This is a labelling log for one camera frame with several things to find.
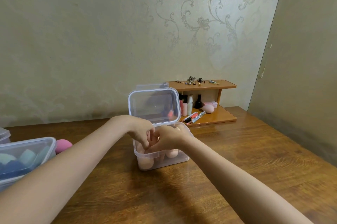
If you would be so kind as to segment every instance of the wall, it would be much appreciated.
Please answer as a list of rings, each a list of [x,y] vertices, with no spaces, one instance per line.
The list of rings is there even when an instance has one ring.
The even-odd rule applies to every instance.
[[[248,111],[337,165],[337,0],[279,0]]]
[[[190,75],[247,109],[277,1],[0,0],[0,126],[110,117]]]

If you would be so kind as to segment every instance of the pink makeup sponge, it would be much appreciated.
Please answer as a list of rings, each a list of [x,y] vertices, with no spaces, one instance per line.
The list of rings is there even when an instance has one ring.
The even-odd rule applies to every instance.
[[[65,151],[66,149],[70,148],[72,146],[72,143],[70,141],[61,139],[56,141],[56,149],[55,153],[60,154],[62,151]]]

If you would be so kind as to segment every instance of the clear plastic box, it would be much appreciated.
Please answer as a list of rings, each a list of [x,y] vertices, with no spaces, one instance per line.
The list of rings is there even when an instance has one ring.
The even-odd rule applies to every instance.
[[[180,128],[190,133],[187,126],[179,122],[181,110],[178,91],[168,86],[168,83],[137,86],[137,90],[132,91],[128,97],[129,115],[149,120],[155,128],[162,125],[172,127],[180,125]],[[138,167],[142,171],[189,160],[188,155],[181,150],[176,150],[173,154],[170,150],[141,154],[137,151],[138,145],[139,142],[133,140],[133,151],[137,157]]]
[[[0,144],[10,143],[9,137],[11,136],[11,133],[0,127]]]
[[[0,192],[53,158],[55,148],[53,137],[0,145]]]

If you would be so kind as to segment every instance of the wooden shelf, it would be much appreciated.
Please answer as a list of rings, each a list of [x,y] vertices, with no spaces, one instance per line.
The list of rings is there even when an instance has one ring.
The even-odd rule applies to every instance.
[[[218,103],[218,107],[214,109],[213,113],[205,114],[203,115],[197,122],[194,124],[188,124],[187,126],[200,126],[203,124],[217,124],[217,123],[224,123],[224,122],[232,122],[236,121],[236,117],[230,114],[227,110],[225,110],[223,107],[220,106],[220,97],[221,97],[221,90],[222,89],[228,89],[228,88],[236,88],[236,85],[223,79],[215,79],[213,81],[216,81],[219,83],[219,85],[212,84],[208,81],[203,83],[203,86],[199,85],[186,85],[185,83],[175,82],[171,81],[169,82],[170,87],[175,88],[179,92],[185,92],[185,91],[194,91],[194,90],[219,90],[218,97],[216,99],[216,102]],[[202,110],[197,110],[193,108],[193,112],[201,113]]]
[[[193,108],[192,113],[194,112],[201,113],[202,110],[198,110]],[[230,114],[227,110],[225,110],[223,107],[218,105],[217,108],[214,109],[214,112],[211,114],[205,114],[203,115],[197,122],[193,124],[188,124],[187,126],[201,126],[203,124],[217,124],[217,123],[225,123],[225,122],[232,122],[236,121],[236,117],[232,114]]]
[[[203,83],[203,86],[199,85],[185,85],[185,83],[180,83],[176,81],[169,82],[170,87],[175,88],[177,91],[193,91],[193,90],[210,90],[210,89],[228,89],[236,88],[236,85],[228,82],[227,80],[214,80],[219,83],[219,85],[212,84],[208,81]]]

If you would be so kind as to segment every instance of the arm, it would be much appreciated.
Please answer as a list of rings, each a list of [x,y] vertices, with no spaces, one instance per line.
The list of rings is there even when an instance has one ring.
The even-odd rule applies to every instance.
[[[2,224],[49,224],[124,134],[149,146],[151,122],[117,116],[0,193]]]
[[[159,142],[148,152],[183,150],[246,224],[313,224],[276,192],[180,129],[162,126],[154,133]]]

